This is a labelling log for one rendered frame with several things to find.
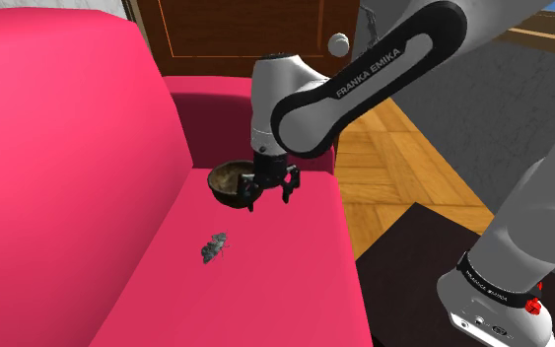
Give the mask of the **dark robot stand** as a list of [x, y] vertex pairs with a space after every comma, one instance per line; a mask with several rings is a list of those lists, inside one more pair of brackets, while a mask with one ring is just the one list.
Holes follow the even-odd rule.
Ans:
[[[511, 217], [509, 235], [535, 255], [555, 260], [555, 211]], [[479, 236], [438, 211], [415, 203], [356, 261], [372, 336], [381, 347], [486, 347], [468, 336], [473, 319], [452, 319], [437, 282]], [[542, 304], [555, 336], [555, 273], [543, 280]]]

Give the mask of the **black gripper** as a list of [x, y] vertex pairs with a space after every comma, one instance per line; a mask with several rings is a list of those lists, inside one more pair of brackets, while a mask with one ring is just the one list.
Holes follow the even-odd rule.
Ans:
[[288, 166], [288, 155], [268, 156], [254, 152], [253, 163], [253, 173], [239, 175], [239, 198], [248, 211], [253, 211], [253, 203], [261, 195], [261, 188], [281, 185], [282, 199], [288, 203], [290, 195], [301, 185], [301, 171], [296, 165]]

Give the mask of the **brown wooden door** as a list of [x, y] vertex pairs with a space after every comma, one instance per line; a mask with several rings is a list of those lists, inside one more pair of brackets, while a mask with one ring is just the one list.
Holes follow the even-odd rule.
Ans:
[[347, 65], [329, 39], [354, 40], [360, 0], [123, 0], [162, 74], [248, 77], [256, 59], [295, 53], [323, 75]]

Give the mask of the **small grey insect figure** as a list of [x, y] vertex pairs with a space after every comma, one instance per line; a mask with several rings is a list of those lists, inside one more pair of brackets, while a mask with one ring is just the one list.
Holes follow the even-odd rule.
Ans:
[[227, 244], [228, 235], [226, 233], [219, 233], [213, 235], [211, 240], [201, 248], [201, 255], [204, 264], [212, 261], [224, 248], [229, 247]]

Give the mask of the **pink sofa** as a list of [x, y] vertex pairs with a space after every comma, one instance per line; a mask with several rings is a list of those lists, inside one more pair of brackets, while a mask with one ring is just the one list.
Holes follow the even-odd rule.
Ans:
[[0, 9], [0, 347], [374, 347], [330, 157], [288, 203], [214, 198], [250, 118], [248, 79], [165, 78], [127, 20]]

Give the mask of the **dark brown bowl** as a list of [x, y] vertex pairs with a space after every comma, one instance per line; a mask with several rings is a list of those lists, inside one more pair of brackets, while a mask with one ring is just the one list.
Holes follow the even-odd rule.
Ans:
[[207, 177], [207, 182], [214, 197], [223, 205], [246, 208], [239, 198], [239, 175], [253, 174], [254, 164], [247, 160], [225, 162], [214, 168]]

